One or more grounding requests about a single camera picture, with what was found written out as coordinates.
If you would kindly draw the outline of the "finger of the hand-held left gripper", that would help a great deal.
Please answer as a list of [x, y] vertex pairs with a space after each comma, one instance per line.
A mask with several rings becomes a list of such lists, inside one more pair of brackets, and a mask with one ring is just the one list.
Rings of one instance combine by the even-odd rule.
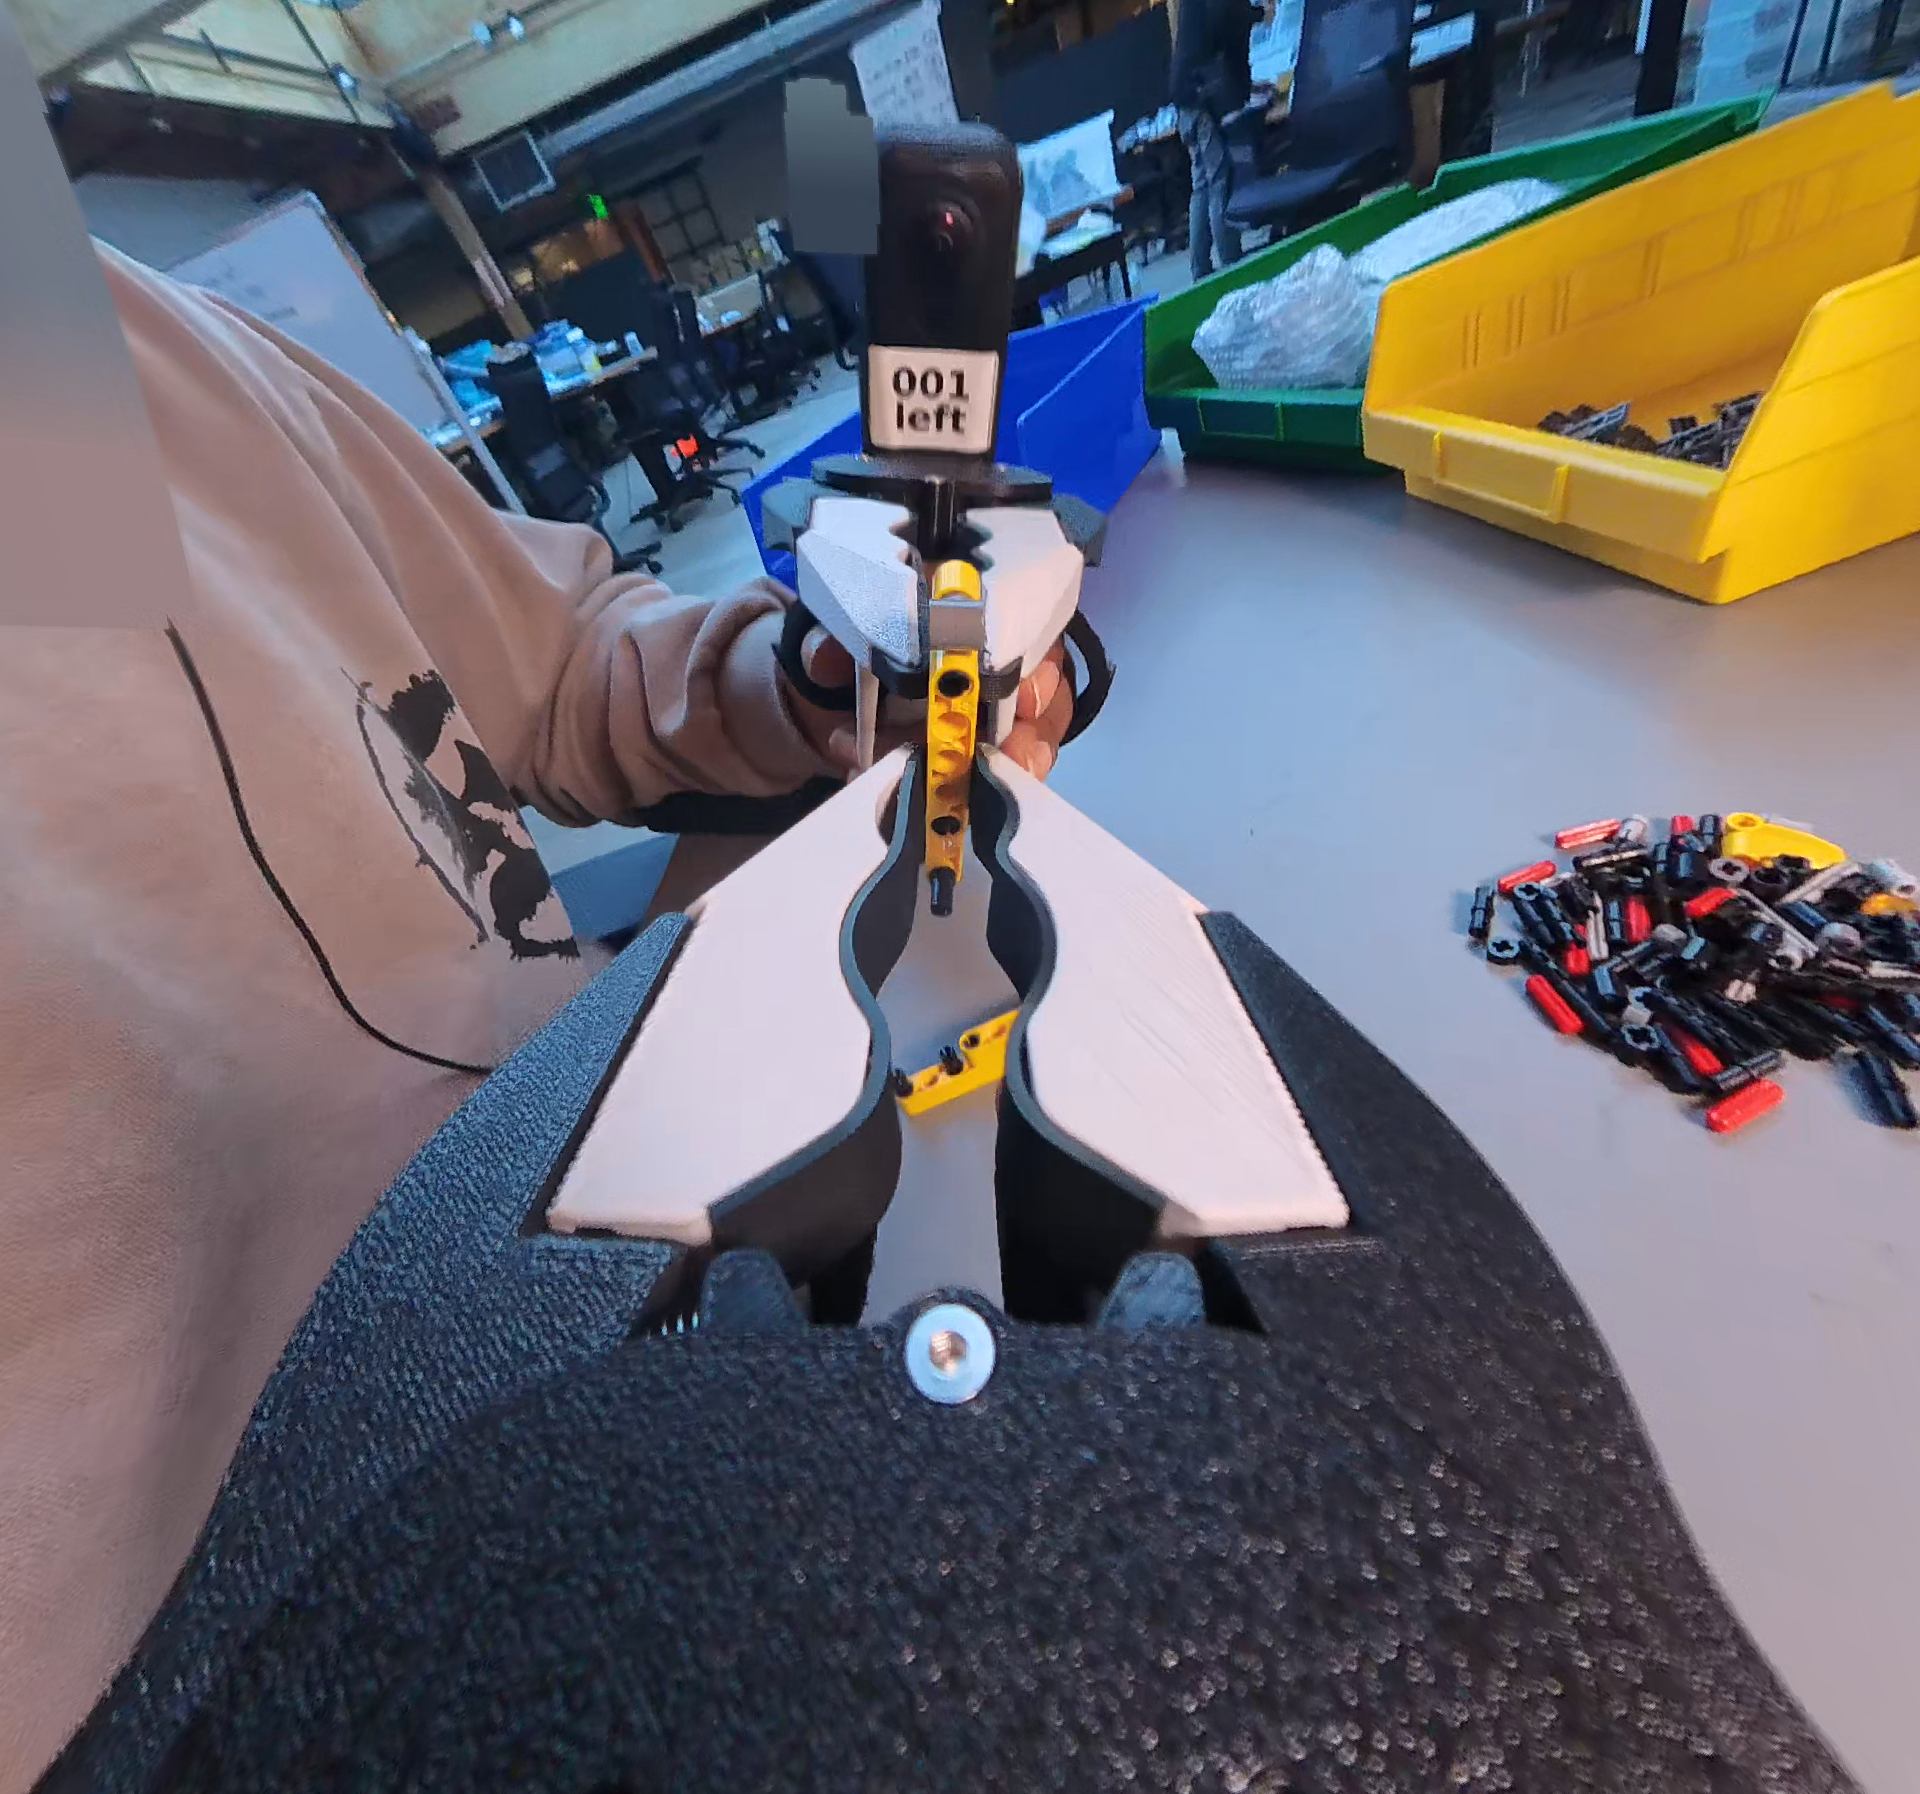
[[974, 512], [985, 658], [1031, 674], [1076, 613], [1085, 558], [1053, 512]]
[[795, 555], [799, 600], [855, 668], [925, 668], [925, 582], [906, 505], [813, 497]]

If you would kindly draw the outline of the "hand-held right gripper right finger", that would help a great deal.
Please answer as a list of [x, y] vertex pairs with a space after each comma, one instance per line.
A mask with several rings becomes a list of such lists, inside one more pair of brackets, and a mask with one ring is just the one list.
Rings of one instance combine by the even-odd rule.
[[973, 777], [987, 948], [1015, 991], [996, 1106], [1003, 1311], [1082, 1325], [1142, 1254], [1328, 1240], [1352, 1210], [1209, 910], [999, 750]]

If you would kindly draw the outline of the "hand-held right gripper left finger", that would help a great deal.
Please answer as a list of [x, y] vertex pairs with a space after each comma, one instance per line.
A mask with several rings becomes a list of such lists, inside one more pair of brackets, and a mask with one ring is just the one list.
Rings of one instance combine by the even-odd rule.
[[855, 1325], [899, 1185], [877, 995], [918, 881], [920, 757], [896, 750], [700, 896], [572, 1139], [545, 1229], [667, 1243], [658, 1299], [756, 1250], [818, 1321]]

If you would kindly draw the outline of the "long yellow perforated beam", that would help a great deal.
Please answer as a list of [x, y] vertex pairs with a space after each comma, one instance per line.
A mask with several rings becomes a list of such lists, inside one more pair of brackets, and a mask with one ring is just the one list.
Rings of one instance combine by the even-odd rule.
[[985, 640], [979, 569], [939, 564], [929, 584], [925, 696], [925, 876], [938, 919], [952, 915], [967, 860]]

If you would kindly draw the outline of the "short yellow beam with pins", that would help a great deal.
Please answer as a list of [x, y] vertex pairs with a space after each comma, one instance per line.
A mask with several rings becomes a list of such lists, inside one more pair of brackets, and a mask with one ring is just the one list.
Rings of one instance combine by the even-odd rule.
[[906, 1116], [922, 1116], [935, 1108], [963, 1101], [1003, 1081], [1011, 1029], [1020, 1008], [1007, 1008], [959, 1029], [918, 1071], [893, 1071], [893, 1096]]

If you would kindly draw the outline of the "person's left forearm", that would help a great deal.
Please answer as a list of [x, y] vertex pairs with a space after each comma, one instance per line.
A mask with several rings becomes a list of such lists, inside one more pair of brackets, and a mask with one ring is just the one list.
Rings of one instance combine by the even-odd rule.
[[639, 821], [670, 799], [778, 799], [845, 779], [852, 731], [779, 672], [795, 606], [770, 579], [716, 600], [620, 574], [579, 528], [504, 515], [492, 618], [448, 678], [511, 791], [549, 821]]

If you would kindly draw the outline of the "grey desk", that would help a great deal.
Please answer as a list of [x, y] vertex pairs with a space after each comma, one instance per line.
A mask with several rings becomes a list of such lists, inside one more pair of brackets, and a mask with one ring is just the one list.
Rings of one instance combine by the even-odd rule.
[[1751, 808], [1915, 869], [1915, 541], [1700, 606], [1404, 497], [1159, 460], [1086, 582], [1056, 789], [1258, 930], [1554, 1250], [1705, 1564], [1865, 1789], [1915, 1789], [1915, 1133], [1796, 1065], [1739, 1134], [1553, 1036], [1476, 884]]

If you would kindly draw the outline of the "person's left hand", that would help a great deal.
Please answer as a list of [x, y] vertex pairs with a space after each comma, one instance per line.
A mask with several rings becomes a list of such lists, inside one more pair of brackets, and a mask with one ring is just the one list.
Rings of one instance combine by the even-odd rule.
[[[1073, 718], [1075, 696], [1065, 661], [1068, 643], [1059, 640], [1022, 678], [1011, 725], [996, 745], [1024, 774], [1038, 779], [1046, 779], [1058, 760]], [[809, 631], [801, 640], [799, 664], [806, 678], [822, 689], [852, 685], [855, 678], [850, 652], [824, 629]], [[801, 735], [821, 754], [826, 774], [841, 781], [861, 774], [868, 760], [858, 753], [855, 714], [822, 708], [811, 702], [789, 678], [781, 676], [779, 679]]]

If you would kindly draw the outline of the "blue plastic bin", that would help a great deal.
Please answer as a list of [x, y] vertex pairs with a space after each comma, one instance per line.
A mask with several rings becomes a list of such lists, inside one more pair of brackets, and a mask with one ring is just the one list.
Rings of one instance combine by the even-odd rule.
[[[1159, 453], [1161, 433], [1147, 420], [1145, 316], [1136, 297], [1019, 331], [1002, 366], [996, 464], [1049, 473], [1056, 493], [1109, 518]], [[784, 483], [813, 484], [813, 465], [865, 445], [858, 407], [826, 433], [766, 464], [744, 489], [744, 512], [764, 571], [789, 590], [798, 561], [775, 545], [769, 495]]]

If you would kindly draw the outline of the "black wrist rest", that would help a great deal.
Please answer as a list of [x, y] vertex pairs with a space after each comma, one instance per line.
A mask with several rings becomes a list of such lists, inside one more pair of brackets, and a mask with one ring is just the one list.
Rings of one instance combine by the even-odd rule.
[[679, 791], [607, 821], [682, 838], [779, 838], [844, 788], [840, 777], [817, 775], [794, 791], [764, 799]]

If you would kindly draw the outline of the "green plastic bin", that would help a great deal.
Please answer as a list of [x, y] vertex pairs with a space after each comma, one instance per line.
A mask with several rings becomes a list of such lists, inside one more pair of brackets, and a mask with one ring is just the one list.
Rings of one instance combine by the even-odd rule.
[[1567, 196], [1523, 223], [1560, 212], [1755, 130], [1771, 101], [1773, 94], [1763, 94], [1689, 106], [1523, 149], [1456, 160], [1441, 167], [1423, 191], [1401, 185], [1301, 232], [1271, 236], [1261, 251], [1245, 256], [1186, 292], [1161, 299], [1147, 310], [1145, 401], [1148, 420], [1174, 430], [1188, 460], [1372, 472], [1376, 465], [1366, 458], [1360, 440], [1366, 380], [1346, 391], [1230, 391], [1212, 383], [1192, 351], [1192, 337], [1219, 299], [1288, 270], [1316, 246], [1335, 246], [1352, 256], [1390, 229], [1453, 197], [1507, 178], [1537, 176], [1568, 188]]

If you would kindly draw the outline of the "clear plastic bag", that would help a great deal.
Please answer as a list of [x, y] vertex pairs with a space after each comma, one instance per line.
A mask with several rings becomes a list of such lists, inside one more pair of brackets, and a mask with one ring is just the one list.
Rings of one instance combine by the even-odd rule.
[[1514, 176], [1453, 197], [1356, 253], [1316, 246], [1288, 270], [1227, 292], [1201, 322], [1192, 351], [1230, 391], [1364, 384], [1385, 287], [1548, 208], [1568, 188]]

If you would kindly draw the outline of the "black mesh office chair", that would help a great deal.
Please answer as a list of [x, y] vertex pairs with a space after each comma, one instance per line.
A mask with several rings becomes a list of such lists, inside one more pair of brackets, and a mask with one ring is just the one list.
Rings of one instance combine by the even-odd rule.
[[1283, 236], [1404, 178], [1412, 8], [1414, 0], [1304, 0], [1280, 151], [1261, 164], [1263, 121], [1227, 121], [1234, 224]]

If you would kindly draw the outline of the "pile of black red pins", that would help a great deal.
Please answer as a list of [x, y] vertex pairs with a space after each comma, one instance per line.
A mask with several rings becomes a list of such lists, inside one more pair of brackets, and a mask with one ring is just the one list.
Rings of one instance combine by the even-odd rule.
[[1917, 1130], [1917, 881], [1898, 859], [1753, 811], [1584, 821], [1478, 881], [1463, 933], [1548, 1029], [1707, 1134], [1779, 1114], [1797, 1062]]

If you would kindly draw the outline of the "person's grey hoodie torso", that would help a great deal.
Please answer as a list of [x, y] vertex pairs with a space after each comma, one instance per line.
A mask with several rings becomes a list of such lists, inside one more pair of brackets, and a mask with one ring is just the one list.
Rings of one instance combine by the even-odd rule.
[[581, 975], [448, 682], [504, 515], [96, 256], [187, 606], [4, 634], [4, 1789], [131, 1659], [387, 1182]]

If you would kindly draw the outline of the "yellow plastic bin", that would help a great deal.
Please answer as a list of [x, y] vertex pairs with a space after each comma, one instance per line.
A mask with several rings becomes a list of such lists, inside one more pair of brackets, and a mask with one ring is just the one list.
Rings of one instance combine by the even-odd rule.
[[[1877, 83], [1394, 283], [1364, 452], [1409, 495], [1723, 606], [1917, 528], [1917, 97]], [[1664, 433], [1765, 391], [1727, 472]]]

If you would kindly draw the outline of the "heap of dark grey plates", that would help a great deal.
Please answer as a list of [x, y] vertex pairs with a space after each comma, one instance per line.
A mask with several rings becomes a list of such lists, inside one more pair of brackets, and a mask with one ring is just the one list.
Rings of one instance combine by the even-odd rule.
[[1545, 413], [1537, 422], [1537, 430], [1596, 446], [1727, 472], [1763, 401], [1765, 391], [1732, 395], [1717, 401], [1705, 416], [1671, 416], [1664, 433], [1637, 422], [1628, 401], [1618, 401], [1611, 407], [1580, 404], [1571, 409]]

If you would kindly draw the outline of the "white printed wall paper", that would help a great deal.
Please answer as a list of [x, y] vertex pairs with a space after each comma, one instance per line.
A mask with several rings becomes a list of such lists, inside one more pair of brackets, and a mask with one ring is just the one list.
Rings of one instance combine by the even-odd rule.
[[877, 128], [955, 126], [939, 0], [917, 0], [850, 47], [866, 116]]

